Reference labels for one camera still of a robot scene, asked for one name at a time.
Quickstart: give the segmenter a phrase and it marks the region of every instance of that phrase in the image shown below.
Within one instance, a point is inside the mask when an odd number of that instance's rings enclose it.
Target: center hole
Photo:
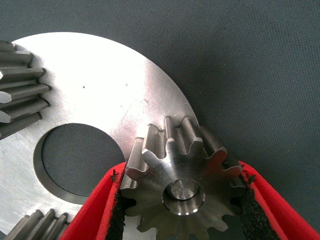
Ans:
[[[199,186],[192,180],[180,179],[169,184],[166,190],[177,200],[187,200],[196,195]]]
[[[190,179],[179,179],[170,183],[162,195],[163,205],[179,216],[196,213],[205,201],[199,185]]]
[[[79,123],[49,131],[38,142],[33,159],[44,187],[76,204],[83,203],[110,168],[124,161],[121,149],[108,134]]]

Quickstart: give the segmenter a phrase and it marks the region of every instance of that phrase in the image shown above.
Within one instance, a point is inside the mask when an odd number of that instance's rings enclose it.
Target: machined metal part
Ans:
[[[56,217],[53,209],[45,215],[37,210],[24,216],[4,240],[58,240],[68,226],[67,216]]]
[[[0,41],[0,140],[38,121],[38,112],[48,106],[38,94],[49,87],[36,81],[44,70],[28,67],[32,58],[11,42]]]
[[[207,128],[196,126],[185,117],[175,127],[166,117],[163,131],[149,125],[132,148],[121,194],[136,205],[126,215],[140,216],[141,232],[157,228],[157,240],[187,240],[192,234],[208,240],[208,228],[225,231],[222,217],[239,212],[230,200],[246,188],[242,168]]]
[[[116,141],[127,161],[135,139],[145,136],[149,124],[163,129],[166,116],[176,124],[190,116],[197,125],[192,107],[171,78],[122,44],[66,32],[33,35],[13,44],[18,53],[0,58],[27,63],[32,53],[29,67],[46,70],[37,82],[51,90],[41,94],[50,103],[41,111],[42,119],[0,141],[0,231],[5,234],[36,210],[54,209],[58,216],[67,212],[71,221],[87,199],[60,188],[44,169],[42,143],[55,127],[69,123],[96,127]],[[5,119],[24,125],[14,114]],[[32,122],[39,116],[22,119]],[[126,228],[133,221],[126,222]],[[125,232],[123,239],[132,240]]]

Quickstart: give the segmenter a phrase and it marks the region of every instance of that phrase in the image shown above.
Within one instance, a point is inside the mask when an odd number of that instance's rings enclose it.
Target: metal disc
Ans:
[[[163,129],[195,114],[177,85],[153,62],[117,42],[82,33],[44,33],[14,41],[34,55],[32,67],[46,69],[39,80],[51,87],[42,97],[50,107],[42,119],[0,141],[0,231],[7,234],[36,210],[67,212],[69,221],[85,197],[57,186],[41,160],[44,136],[68,123],[86,124],[109,134],[126,161],[147,125]]]

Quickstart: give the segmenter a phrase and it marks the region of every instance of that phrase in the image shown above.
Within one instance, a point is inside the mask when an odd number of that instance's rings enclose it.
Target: helical gear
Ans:
[[[207,128],[196,129],[188,117],[176,128],[167,117],[164,131],[150,125],[135,141],[121,194],[136,205],[126,214],[140,216],[140,232],[157,228],[156,240],[208,240],[208,228],[225,231],[222,217],[239,212],[230,200],[244,193],[241,170]]]
[[[58,240],[69,225],[67,217],[67,213],[55,216],[53,209],[46,214],[37,210],[21,218],[4,240]]]
[[[33,55],[0,41],[0,140],[35,123],[48,103],[39,94],[50,90],[37,82],[41,67],[30,67]]]

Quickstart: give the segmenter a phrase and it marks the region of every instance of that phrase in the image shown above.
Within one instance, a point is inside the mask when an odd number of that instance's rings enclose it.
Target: dark gray background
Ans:
[[[145,55],[177,83],[199,122],[320,231],[318,0],[3,0],[0,18],[3,40],[80,32]]]

